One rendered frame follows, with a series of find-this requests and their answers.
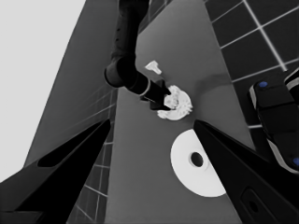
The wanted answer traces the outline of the white round carrier with pins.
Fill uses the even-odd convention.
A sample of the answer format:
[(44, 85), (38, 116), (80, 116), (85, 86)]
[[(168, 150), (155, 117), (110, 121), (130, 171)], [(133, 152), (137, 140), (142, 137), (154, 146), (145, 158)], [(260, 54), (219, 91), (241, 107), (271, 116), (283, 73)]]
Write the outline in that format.
[[(182, 91), (178, 86), (172, 85), (169, 86), (168, 89), (171, 91), (171, 94), (176, 94), (178, 96), (178, 104), (180, 104), (182, 101), (192, 102), (190, 96), (185, 91)], [(161, 119), (169, 119), (173, 121), (180, 120), (188, 116), (188, 115), (181, 116), (178, 113), (178, 107), (174, 109), (170, 108), (170, 111), (158, 110), (157, 115)]]

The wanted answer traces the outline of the dark robot body with pale edges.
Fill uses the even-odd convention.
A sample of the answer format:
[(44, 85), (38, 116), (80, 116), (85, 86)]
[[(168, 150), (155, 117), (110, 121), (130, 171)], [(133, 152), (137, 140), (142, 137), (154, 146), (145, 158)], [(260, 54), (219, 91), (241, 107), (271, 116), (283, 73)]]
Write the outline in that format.
[(299, 63), (258, 80), (248, 97), (278, 164), (299, 175)]

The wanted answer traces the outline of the small white T-shaped piece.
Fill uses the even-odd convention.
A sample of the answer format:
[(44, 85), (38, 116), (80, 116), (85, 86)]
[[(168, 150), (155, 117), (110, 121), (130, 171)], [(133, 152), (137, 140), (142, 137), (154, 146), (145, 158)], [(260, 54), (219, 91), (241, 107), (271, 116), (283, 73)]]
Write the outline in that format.
[(149, 71), (153, 71), (157, 75), (160, 75), (162, 73), (162, 70), (159, 68), (159, 64), (156, 61), (152, 61), (148, 63), (145, 68)]

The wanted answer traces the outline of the large thick white disc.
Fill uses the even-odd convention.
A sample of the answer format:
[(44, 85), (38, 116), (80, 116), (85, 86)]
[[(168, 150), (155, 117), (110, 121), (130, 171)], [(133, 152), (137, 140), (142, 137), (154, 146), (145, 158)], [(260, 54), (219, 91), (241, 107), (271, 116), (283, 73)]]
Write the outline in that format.
[(170, 161), (178, 180), (191, 192), (208, 198), (226, 193), (193, 129), (179, 134), (175, 139), (170, 150)]

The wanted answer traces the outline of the small white toothed gear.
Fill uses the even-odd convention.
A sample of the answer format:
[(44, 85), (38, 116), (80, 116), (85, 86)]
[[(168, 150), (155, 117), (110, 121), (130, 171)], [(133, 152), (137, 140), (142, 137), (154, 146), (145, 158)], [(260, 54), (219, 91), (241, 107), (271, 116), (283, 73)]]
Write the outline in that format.
[(182, 101), (178, 105), (178, 113), (181, 116), (189, 115), (192, 112), (192, 103), (190, 101)]
[(176, 108), (178, 106), (178, 96), (176, 94), (166, 95), (164, 104), (171, 109)]

